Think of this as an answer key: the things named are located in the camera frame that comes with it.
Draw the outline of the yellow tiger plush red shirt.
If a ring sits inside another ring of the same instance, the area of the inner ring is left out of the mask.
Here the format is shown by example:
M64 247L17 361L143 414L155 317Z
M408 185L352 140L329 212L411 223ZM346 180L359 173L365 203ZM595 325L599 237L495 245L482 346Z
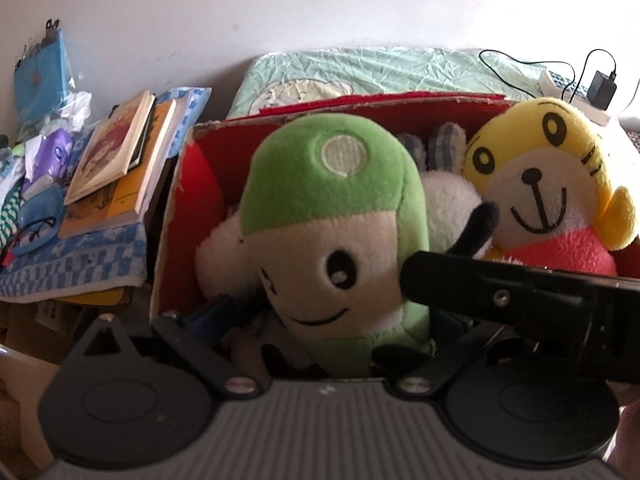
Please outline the yellow tiger plush red shirt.
M555 98L516 103L472 136L462 174L499 209L488 256L614 276L639 232L631 192L612 181L590 121Z

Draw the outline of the green plush toy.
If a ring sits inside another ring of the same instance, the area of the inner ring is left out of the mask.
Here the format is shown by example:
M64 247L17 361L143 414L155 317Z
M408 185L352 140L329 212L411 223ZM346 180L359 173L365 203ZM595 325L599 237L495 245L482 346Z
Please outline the green plush toy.
M430 310L399 281L430 247L424 188L382 126L320 113L280 127L253 155L239 217L274 312L326 374L366 377L384 346L434 353Z

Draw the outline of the white plush in box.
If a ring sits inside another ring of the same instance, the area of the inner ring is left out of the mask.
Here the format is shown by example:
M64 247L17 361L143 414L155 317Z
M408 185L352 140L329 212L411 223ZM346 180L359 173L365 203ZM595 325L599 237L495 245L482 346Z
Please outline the white plush in box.
M465 132L455 122L446 122L425 141L408 133L399 140L420 170L430 249L442 254L454 246L482 202L461 175ZM230 211L195 249L195 277L207 299L243 296L260 284L244 249L236 211Z

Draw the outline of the blue checkered towel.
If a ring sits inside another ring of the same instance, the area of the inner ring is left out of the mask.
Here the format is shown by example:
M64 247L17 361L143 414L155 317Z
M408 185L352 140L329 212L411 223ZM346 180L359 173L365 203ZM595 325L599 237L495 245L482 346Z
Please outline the blue checkered towel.
M168 168L168 160L178 155L186 132L200 117L211 93L209 88L179 89L163 94L156 102L155 106L177 101L175 132L163 171ZM142 285L148 276L145 222L153 215L152 198L139 223L66 240L57 235L34 252L14 256L1 272L1 298L29 304Z

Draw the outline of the orange book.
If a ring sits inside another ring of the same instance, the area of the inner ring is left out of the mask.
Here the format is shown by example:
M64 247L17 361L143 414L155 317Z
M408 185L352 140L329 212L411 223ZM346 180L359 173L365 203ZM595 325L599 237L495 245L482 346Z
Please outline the orange book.
M58 237L62 240L94 231L119 228L143 220L175 132L174 99L154 107L151 128L141 162L119 180L100 188L66 208Z

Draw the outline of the red cardboard box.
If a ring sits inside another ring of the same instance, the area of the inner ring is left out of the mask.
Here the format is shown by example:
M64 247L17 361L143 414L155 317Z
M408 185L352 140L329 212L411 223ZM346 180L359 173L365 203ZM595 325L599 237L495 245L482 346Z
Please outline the red cardboard box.
M320 113L351 114L373 120L398 140L404 133L425 138L434 128L455 122L465 132L464 158L469 140L480 127L514 104L500 96L450 93L341 98L193 127L180 154L169 194L152 315L190 312L221 296L207 299L201 292L195 277L195 249L230 211L239 214L254 153L267 136L293 119ZM631 192L639 221L638 153L623 134L589 121L608 156L612 181ZM638 275L639 232L614 258L616 275Z

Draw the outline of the black charger adapter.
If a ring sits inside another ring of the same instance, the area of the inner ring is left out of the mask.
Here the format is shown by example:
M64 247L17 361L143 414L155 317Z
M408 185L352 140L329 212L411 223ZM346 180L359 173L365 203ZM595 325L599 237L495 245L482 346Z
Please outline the black charger adapter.
M616 71L602 73L597 70L587 91L587 100L597 110L607 110L617 90Z

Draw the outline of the blue pouch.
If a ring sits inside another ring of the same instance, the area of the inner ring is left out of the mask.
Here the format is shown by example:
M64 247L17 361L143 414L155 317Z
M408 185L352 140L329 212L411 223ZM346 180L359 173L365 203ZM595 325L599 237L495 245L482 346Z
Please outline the blue pouch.
M26 200L18 212L18 230L11 249L14 256L34 252L58 235L64 219L63 200L62 188L57 184Z

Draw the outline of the cream cover book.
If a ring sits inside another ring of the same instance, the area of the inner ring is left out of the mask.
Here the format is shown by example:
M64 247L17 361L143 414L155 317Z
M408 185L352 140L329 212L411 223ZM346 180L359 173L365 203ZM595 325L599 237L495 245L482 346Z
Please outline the cream cover book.
M119 104L110 117L98 123L70 181L65 206L104 188L128 172L148 126L154 102L154 94L143 90Z

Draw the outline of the white power strip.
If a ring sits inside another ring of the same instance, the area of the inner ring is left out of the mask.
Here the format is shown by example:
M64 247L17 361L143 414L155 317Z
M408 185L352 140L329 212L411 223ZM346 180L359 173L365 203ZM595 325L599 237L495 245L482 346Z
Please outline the white power strip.
M544 96L553 96L577 107L586 117L599 126L606 126L611 116L605 110L595 108L587 99L587 89L577 87L564 76L547 70L540 73L538 87Z

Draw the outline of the purple plastic packet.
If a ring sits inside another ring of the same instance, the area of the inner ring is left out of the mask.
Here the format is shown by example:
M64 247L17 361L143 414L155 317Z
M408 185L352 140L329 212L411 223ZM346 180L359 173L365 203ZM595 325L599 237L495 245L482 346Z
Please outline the purple plastic packet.
M25 143L25 177L36 182L44 176L58 180L64 172L73 139L65 128L57 128L46 136L38 134Z

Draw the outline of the green cartoon bed sheet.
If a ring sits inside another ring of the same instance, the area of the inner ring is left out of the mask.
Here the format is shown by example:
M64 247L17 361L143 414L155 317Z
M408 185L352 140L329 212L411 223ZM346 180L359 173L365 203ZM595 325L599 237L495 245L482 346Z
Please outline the green cartoon bed sheet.
M255 58L228 116L340 96L416 91L502 94L512 101L540 96L546 63L523 63L490 50L353 47L271 52Z

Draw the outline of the blue plastic bag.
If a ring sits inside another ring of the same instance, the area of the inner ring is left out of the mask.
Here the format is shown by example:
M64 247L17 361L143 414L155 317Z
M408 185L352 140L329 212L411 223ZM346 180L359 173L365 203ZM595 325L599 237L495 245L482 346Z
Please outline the blue plastic bag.
M16 62L13 81L18 130L35 127L66 105L75 81L59 20L47 20L41 41Z

